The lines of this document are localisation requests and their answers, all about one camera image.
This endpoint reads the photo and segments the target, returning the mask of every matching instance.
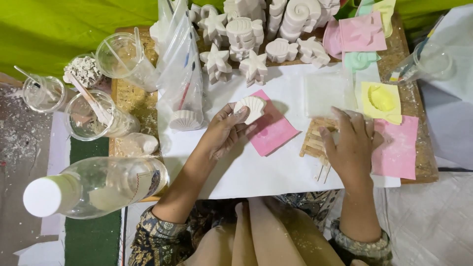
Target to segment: wooden table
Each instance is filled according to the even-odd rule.
[[[402,59],[409,55],[409,49],[407,47],[407,41],[404,35],[401,18],[398,14],[394,14],[392,18],[393,34],[386,39],[388,49],[385,51],[379,51],[378,54],[381,56],[379,60],[378,68],[381,81],[385,81],[385,76],[388,71],[396,66]],[[118,28],[115,32],[128,32],[133,33],[134,27]],[[145,48],[145,55],[151,60],[153,64],[156,63],[158,55],[154,51],[154,41],[149,36],[149,26],[141,26],[140,39]],[[302,39],[306,40],[311,36],[316,36],[319,41],[322,40],[324,29],[318,28],[312,33],[304,33]],[[260,53],[264,52],[264,48],[267,44],[265,39],[263,45],[260,47]],[[203,44],[203,39],[197,43],[200,52],[210,50],[210,46]],[[229,63],[233,68],[238,68],[239,63],[229,60]],[[284,62],[282,64],[266,62],[267,66],[277,65],[293,65],[302,64],[299,59],[291,62]],[[401,108],[403,115],[416,116],[419,118],[419,128],[417,131],[417,142],[416,142],[416,180],[401,179],[401,184],[417,184],[417,183],[431,183],[438,180],[438,169],[434,158],[434,152],[430,143],[429,130],[426,123],[425,111],[420,99],[419,88],[417,83],[413,82],[406,86],[399,87],[399,96],[401,99]],[[112,80],[112,99],[115,101],[117,106],[121,107],[130,114],[136,116],[141,122],[141,132],[150,134],[158,138],[158,112],[155,108],[158,100],[158,93],[146,93],[144,90],[128,84],[126,81],[121,79]],[[109,145],[109,156],[123,157],[124,154],[120,150],[120,140],[110,139]],[[162,155],[160,151],[153,154],[155,158],[162,161]],[[148,201],[158,200],[158,197],[150,197]]]

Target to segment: plastic cup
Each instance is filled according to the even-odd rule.
[[[42,77],[31,74],[23,84],[23,100],[34,111],[50,113],[64,112],[67,103],[77,94],[68,89],[55,77]]]
[[[427,42],[423,48],[418,44],[414,52],[399,63],[395,70],[389,72],[386,80],[390,84],[402,85],[414,80],[447,80],[452,76],[453,60],[446,48]],[[399,80],[391,77],[398,73]]]
[[[140,131],[138,119],[117,107],[110,96],[100,90],[89,91],[100,105],[112,114],[107,124],[98,121],[97,115],[81,94],[77,94],[66,106],[66,129],[81,141],[104,137],[125,137]]]
[[[144,54],[144,48],[136,49],[135,35],[115,33],[105,38],[97,48],[98,69],[112,79],[124,79],[147,92],[157,90],[155,67]]]
[[[71,64],[76,58],[83,58],[83,57],[86,57],[86,56],[91,57],[91,58],[95,58],[95,56],[92,53],[83,53],[83,54],[79,54],[78,56],[74,57],[69,62],[69,64]],[[104,91],[108,94],[111,94],[112,93],[112,79],[101,73],[100,76],[95,81],[95,83],[92,84],[92,85],[89,85],[88,87],[92,88],[92,89],[98,89],[98,90]]]

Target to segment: patterned sleeve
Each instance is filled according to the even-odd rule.
[[[375,243],[355,241],[340,231],[340,220],[336,219],[331,226],[332,239],[329,241],[335,252],[345,265],[350,265],[354,259],[359,259],[370,266],[391,265],[391,241],[382,230],[381,239]]]
[[[152,208],[141,215],[136,226],[129,266],[174,266],[193,253],[187,225],[162,221]]]

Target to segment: bottle cap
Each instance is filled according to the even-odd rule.
[[[71,175],[38,178],[23,193],[23,204],[34,216],[46,217],[70,210],[79,199],[78,182]]]

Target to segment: plastic bottle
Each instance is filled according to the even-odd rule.
[[[93,157],[31,182],[23,204],[38,217],[61,213],[92,219],[154,195],[168,182],[167,170],[157,159]]]

